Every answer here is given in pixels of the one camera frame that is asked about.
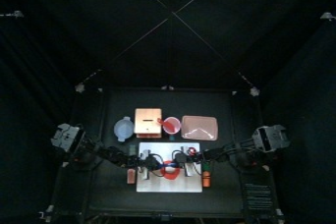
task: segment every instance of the orange object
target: orange object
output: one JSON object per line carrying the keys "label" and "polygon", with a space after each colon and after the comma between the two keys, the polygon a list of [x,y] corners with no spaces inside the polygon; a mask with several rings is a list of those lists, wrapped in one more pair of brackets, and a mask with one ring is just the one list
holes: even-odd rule
{"label": "orange object", "polygon": [[135,184],[135,169],[132,168],[127,170],[127,183]]}
{"label": "orange object", "polygon": [[203,173],[203,182],[204,182],[204,188],[210,188],[211,187],[211,172],[210,171],[204,171]]}

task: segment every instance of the bottle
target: bottle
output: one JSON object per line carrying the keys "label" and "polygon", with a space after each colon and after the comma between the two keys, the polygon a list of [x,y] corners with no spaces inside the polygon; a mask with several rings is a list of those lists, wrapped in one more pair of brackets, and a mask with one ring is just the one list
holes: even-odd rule
{"label": "bottle", "polygon": [[203,165],[203,185],[204,188],[210,188],[211,187],[211,167],[208,163],[204,163]]}

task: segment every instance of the black enclosure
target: black enclosure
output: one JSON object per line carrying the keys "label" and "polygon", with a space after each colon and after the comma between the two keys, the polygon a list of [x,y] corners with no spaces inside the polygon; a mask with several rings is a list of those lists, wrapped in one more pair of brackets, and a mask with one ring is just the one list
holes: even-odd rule
{"label": "black enclosure", "polygon": [[139,106],[215,116],[219,141],[203,148],[284,125],[292,144],[259,183],[288,223],[334,223],[334,16],[336,0],[0,0],[0,223],[43,223],[52,203],[60,223],[86,213],[138,223],[154,212],[184,223],[243,217],[251,178],[224,164],[212,191],[164,203],[143,199],[108,161],[88,173],[60,167],[56,126],[80,123],[114,144],[111,128]]}

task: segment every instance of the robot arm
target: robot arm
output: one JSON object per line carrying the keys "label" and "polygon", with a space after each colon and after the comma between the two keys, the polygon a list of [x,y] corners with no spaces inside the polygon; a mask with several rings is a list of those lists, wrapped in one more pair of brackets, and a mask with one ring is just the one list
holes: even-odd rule
{"label": "robot arm", "polygon": [[64,153],[70,154],[71,158],[76,158],[83,152],[90,152],[123,168],[146,167],[150,171],[158,170],[164,166],[184,167],[187,163],[223,162],[228,160],[230,155],[238,152],[270,153],[279,148],[290,146],[286,128],[280,125],[259,128],[251,140],[240,143],[234,142],[222,148],[196,151],[194,148],[184,147],[184,150],[174,153],[172,164],[160,163],[155,157],[156,154],[150,153],[150,150],[148,153],[143,153],[138,157],[136,155],[127,155],[115,146],[104,148],[102,144],[91,141],[80,127],[72,127],[68,124],[58,126],[51,143]]}

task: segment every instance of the black curtain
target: black curtain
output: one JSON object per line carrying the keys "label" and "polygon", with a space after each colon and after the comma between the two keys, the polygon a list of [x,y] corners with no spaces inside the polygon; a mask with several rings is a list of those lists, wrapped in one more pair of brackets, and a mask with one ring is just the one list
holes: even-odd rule
{"label": "black curtain", "polygon": [[48,207],[56,174],[50,138],[68,121],[74,93],[20,18],[0,17],[2,223]]}
{"label": "black curtain", "polygon": [[336,22],[326,21],[264,89],[267,124],[282,122],[292,145],[278,170],[291,223],[336,219]]}

